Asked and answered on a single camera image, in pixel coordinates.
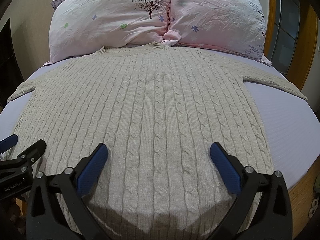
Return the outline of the beige cable knit sweater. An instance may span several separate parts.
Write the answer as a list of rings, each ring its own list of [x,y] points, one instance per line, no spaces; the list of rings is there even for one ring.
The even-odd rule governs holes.
[[[85,203],[108,235],[205,239],[233,202],[210,161],[212,143],[258,172],[274,171],[246,81],[303,97],[282,77],[208,50],[103,47],[18,86],[9,102],[31,98],[4,157],[42,139],[34,171],[52,175],[103,143],[108,161]]]

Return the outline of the pink floral right pillow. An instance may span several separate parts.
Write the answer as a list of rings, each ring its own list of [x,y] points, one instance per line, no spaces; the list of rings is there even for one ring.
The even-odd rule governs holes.
[[[170,0],[167,45],[223,51],[268,62],[259,0]]]

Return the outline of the lavender bed sheet mattress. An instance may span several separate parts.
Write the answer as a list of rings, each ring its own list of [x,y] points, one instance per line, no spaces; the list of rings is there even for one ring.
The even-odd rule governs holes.
[[[206,51],[247,63],[285,79],[270,64],[219,51]],[[65,59],[43,66],[27,80],[35,79],[71,60]],[[304,99],[257,83],[245,82],[245,86],[251,93],[264,123],[274,167],[283,173],[287,187],[290,189],[301,180],[319,156],[319,120]],[[32,92],[20,96],[4,107],[1,112],[1,140],[12,134],[31,96]]]

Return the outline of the woven wooden bed frame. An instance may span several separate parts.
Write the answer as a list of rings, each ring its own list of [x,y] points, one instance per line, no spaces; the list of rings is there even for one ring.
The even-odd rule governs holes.
[[[309,210],[315,195],[313,185],[318,174],[319,159],[313,163],[301,180],[289,189],[293,217],[293,239],[298,236],[310,220]]]

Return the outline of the pink floral left pillow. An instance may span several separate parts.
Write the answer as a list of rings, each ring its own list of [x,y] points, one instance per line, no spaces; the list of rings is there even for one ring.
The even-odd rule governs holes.
[[[161,43],[170,0],[64,0],[49,28],[51,62],[91,54],[103,46]]]

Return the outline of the wooden framed glass door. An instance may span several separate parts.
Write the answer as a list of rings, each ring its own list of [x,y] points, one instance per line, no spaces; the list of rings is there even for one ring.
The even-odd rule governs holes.
[[[316,51],[318,17],[308,0],[269,0],[265,55],[302,89]]]

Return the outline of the pink floral pillow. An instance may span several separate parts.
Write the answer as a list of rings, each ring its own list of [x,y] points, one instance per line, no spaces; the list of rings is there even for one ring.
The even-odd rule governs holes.
[[[161,43],[170,0],[64,0],[49,28],[51,62],[91,54],[103,46]]]
[[[167,45],[223,51],[268,62],[259,0],[170,0]]]

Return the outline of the white wall power socket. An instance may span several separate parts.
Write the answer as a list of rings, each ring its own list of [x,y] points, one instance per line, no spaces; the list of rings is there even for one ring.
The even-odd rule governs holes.
[[[315,214],[315,212],[317,211],[319,205],[319,197],[315,198],[312,203],[311,203],[311,207],[308,213],[308,218],[311,219],[313,217],[313,215]]]

